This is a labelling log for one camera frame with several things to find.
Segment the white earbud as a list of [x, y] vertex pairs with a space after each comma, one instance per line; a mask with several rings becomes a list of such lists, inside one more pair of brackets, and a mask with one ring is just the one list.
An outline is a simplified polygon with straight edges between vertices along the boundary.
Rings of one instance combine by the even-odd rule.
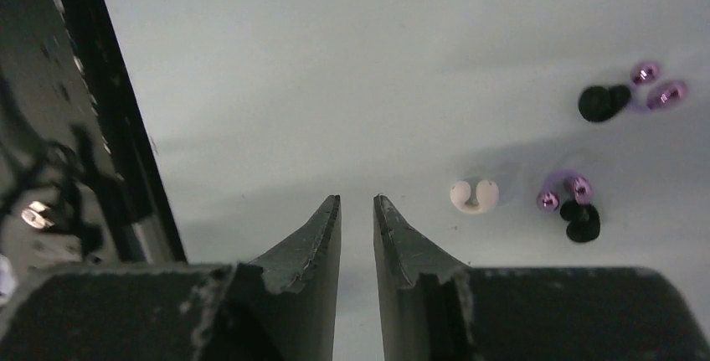
[[484, 214], [493, 210], [499, 200], [500, 190], [492, 180], [481, 180], [472, 188], [465, 181], [457, 181], [450, 189], [450, 201], [463, 214]]

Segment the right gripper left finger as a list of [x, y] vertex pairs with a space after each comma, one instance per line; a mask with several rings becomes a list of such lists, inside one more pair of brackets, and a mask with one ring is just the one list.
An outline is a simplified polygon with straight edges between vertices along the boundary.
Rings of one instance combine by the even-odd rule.
[[329, 360], [341, 199], [264, 254], [227, 264], [61, 265], [1, 313], [4, 360]]

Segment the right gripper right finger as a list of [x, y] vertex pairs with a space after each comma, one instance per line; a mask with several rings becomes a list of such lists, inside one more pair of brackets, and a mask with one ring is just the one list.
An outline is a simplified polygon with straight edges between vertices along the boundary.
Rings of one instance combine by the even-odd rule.
[[471, 267], [373, 200], [387, 360], [706, 360], [682, 294], [641, 267]]

